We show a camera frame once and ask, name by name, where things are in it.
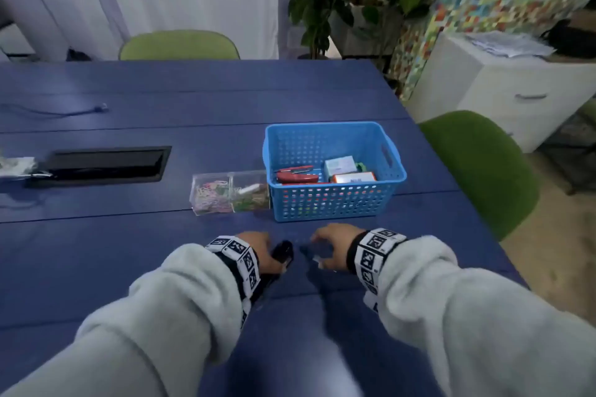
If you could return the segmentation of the person's right hand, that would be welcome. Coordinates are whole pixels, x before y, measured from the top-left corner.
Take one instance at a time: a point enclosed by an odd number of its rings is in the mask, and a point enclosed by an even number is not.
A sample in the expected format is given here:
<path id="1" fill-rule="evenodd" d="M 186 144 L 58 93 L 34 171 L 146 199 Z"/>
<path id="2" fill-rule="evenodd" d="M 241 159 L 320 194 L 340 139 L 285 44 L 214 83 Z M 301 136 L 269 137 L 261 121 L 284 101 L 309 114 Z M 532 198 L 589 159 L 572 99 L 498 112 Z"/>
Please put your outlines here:
<path id="1" fill-rule="evenodd" d="M 318 260 L 318 268 L 332 271 L 352 271 L 354 259 L 349 252 L 355 239 L 360 240 L 366 230 L 345 223 L 330 223 L 318 228 L 311 236 L 312 243 L 326 242 L 332 246 L 332 256 Z"/>

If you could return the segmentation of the person's left hand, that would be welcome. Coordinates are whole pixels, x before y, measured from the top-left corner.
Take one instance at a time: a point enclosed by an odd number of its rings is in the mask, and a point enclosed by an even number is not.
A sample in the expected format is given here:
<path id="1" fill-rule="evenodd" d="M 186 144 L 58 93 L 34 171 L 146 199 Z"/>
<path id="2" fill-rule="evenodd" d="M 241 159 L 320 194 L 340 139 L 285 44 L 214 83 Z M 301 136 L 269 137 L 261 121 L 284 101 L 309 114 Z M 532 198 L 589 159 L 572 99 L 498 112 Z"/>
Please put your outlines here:
<path id="1" fill-rule="evenodd" d="M 245 231 L 235 236 L 248 243 L 256 253 L 260 274 L 280 275 L 285 273 L 286 266 L 274 259 L 269 252 L 271 242 L 267 232 Z"/>

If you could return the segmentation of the black stapler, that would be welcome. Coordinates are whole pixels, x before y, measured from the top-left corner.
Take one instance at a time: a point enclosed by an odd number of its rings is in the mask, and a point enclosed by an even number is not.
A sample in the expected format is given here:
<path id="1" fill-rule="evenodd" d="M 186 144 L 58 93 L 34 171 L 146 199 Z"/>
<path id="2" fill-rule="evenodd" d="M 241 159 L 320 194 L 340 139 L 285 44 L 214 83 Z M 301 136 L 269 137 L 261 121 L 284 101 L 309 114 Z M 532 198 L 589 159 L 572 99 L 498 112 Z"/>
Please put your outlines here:
<path id="1" fill-rule="evenodd" d="M 294 260 L 294 246 L 289 240 L 283 240 L 279 242 L 271 252 L 273 260 L 281 263 L 285 269 L 287 269 Z M 257 269 L 259 272 L 259 282 L 251 296 L 251 304 L 256 304 L 263 296 L 268 292 L 271 286 L 279 281 L 281 274 L 269 274 L 262 273 L 260 268 Z"/>

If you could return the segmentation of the right wrist marker band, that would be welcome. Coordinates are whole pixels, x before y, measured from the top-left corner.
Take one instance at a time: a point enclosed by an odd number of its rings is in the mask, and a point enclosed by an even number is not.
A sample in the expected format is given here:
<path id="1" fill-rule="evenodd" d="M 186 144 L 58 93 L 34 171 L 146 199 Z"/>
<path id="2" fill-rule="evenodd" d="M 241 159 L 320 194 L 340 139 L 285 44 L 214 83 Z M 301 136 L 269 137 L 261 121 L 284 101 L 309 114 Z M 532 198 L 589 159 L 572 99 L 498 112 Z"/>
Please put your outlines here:
<path id="1" fill-rule="evenodd" d="M 347 252 L 348 270 L 365 288 L 363 303 L 378 312 L 378 279 L 389 254 L 407 237 L 394 231 L 376 228 L 358 234 Z"/>

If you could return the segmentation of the orange and white box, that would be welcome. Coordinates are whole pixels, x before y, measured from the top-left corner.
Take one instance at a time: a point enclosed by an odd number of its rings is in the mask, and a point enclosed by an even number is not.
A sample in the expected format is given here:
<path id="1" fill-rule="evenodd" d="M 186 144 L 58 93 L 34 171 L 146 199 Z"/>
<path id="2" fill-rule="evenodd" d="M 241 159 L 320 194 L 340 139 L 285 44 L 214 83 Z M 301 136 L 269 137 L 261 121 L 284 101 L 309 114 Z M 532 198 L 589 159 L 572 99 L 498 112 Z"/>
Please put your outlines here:
<path id="1" fill-rule="evenodd" d="M 331 176 L 330 183 L 335 184 L 355 184 L 375 182 L 376 176 L 373 172 L 353 172 L 347 174 L 336 174 Z"/>

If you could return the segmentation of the blue plastic basket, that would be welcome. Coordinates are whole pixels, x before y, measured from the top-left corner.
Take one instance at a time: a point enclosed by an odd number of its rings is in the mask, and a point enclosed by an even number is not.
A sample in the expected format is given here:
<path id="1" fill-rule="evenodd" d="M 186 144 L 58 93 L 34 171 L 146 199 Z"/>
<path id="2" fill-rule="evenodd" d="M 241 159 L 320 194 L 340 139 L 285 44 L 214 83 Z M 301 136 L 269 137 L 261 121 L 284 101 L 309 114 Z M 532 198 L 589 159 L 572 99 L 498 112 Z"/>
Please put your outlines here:
<path id="1" fill-rule="evenodd" d="M 376 122 L 276 123 L 262 158 L 277 222 L 378 215 L 407 179 Z"/>

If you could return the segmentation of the pale blue small box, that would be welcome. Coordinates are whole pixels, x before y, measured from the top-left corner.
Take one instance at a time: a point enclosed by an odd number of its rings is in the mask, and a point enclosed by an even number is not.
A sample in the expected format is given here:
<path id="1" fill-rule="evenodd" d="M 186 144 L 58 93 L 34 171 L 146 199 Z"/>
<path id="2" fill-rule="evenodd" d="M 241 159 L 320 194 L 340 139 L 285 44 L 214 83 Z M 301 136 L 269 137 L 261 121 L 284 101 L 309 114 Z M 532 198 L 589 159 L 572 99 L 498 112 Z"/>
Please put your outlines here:
<path id="1" fill-rule="evenodd" d="M 347 174 L 357 172 L 353 156 L 344 156 L 339 158 L 332 158 L 324 161 L 324 175 L 327 180 L 336 174 Z"/>

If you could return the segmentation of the clear plastic divided box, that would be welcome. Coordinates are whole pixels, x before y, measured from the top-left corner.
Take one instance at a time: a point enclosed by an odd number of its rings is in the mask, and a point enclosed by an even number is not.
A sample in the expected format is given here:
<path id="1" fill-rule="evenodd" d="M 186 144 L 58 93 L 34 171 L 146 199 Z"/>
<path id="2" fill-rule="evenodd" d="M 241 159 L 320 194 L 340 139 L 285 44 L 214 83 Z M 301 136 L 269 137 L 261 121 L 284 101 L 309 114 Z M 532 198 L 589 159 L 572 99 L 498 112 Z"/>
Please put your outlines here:
<path id="1" fill-rule="evenodd" d="M 269 210 L 265 170 L 219 172 L 192 176 L 189 202 L 195 215 Z"/>

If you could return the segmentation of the pile of coloured paper clips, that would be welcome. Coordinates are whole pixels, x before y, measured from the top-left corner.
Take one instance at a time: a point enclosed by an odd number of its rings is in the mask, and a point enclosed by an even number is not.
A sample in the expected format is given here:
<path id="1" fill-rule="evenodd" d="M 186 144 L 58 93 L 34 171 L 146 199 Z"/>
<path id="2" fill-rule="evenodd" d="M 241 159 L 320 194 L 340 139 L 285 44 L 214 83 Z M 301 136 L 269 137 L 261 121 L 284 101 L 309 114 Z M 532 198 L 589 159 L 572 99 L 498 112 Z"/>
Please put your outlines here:
<path id="1" fill-rule="evenodd" d="M 193 188 L 191 209 L 197 216 L 210 213 L 237 213 L 271 207 L 266 185 L 255 183 L 237 187 L 231 181 L 214 181 Z"/>

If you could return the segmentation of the dark green chair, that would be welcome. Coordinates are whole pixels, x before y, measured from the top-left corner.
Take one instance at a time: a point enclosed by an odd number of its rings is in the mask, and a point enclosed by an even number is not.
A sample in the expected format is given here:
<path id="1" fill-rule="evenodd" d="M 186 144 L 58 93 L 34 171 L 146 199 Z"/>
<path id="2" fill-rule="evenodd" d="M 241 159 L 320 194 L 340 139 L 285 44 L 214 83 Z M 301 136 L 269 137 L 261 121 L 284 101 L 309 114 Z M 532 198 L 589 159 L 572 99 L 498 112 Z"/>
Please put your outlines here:
<path id="1" fill-rule="evenodd" d="M 518 144 L 495 122 L 457 110 L 418 126 L 497 241 L 533 212 L 539 180 Z"/>

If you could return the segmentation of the white plant pot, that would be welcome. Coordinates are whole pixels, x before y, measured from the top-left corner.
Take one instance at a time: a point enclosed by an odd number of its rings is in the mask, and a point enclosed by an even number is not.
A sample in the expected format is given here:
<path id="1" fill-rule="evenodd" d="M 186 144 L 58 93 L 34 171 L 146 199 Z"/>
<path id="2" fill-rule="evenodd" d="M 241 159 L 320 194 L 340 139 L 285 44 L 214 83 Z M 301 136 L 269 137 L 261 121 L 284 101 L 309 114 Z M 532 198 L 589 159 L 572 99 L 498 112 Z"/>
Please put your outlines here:
<path id="1" fill-rule="evenodd" d="M 363 6 L 350 5 L 353 26 L 346 24 L 337 13 L 329 21 L 331 40 L 343 59 L 359 57 L 391 57 L 398 45 L 404 16 L 397 8 L 381 8 L 381 20 L 372 24 L 363 16 Z"/>

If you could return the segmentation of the white drawer cabinet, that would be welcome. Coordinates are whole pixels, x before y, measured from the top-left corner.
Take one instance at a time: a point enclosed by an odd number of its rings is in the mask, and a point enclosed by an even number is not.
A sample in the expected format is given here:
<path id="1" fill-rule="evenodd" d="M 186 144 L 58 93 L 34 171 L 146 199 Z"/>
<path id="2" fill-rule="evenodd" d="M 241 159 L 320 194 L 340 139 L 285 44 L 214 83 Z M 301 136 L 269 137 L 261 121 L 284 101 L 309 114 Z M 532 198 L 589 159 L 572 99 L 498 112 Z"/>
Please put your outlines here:
<path id="1" fill-rule="evenodd" d="M 417 123 L 456 110 L 481 114 L 531 153 L 595 94 L 596 62 L 498 57 L 448 32 L 404 105 Z"/>

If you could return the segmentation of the stack of papers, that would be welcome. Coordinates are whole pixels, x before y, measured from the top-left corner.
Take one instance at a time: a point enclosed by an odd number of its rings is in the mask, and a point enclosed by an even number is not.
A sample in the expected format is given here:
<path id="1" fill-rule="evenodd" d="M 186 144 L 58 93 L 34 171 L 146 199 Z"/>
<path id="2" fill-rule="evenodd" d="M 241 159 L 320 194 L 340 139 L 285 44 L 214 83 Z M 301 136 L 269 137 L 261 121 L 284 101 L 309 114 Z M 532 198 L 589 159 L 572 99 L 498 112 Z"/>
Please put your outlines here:
<path id="1" fill-rule="evenodd" d="M 473 46 L 500 57 L 547 57 L 556 49 L 528 33 L 502 31 L 466 33 L 465 39 Z"/>

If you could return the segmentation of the colourful mosaic panel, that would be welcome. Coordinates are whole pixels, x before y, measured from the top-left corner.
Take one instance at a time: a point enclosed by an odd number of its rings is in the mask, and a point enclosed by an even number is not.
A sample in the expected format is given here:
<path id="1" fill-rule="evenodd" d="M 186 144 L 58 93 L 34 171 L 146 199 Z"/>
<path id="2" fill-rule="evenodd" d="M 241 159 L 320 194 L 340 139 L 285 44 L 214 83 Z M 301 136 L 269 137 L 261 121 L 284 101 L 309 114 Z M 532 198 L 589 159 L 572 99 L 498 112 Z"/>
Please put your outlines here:
<path id="1" fill-rule="evenodd" d="M 434 0 L 429 12 L 406 20 L 391 60 L 389 75 L 397 96 L 410 99 L 442 32 L 539 34 L 582 9 L 590 0 Z"/>

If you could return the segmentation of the black bag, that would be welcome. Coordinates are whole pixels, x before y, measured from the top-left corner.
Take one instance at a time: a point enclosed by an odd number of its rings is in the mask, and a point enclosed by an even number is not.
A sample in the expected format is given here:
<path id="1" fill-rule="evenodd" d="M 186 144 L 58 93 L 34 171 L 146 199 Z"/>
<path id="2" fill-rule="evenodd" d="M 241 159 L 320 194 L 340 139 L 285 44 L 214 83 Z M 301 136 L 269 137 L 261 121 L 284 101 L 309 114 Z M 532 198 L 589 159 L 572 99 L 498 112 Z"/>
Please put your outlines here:
<path id="1" fill-rule="evenodd" d="M 571 20 L 559 20 L 540 35 L 559 55 L 574 59 L 596 59 L 596 30 L 571 26 Z"/>

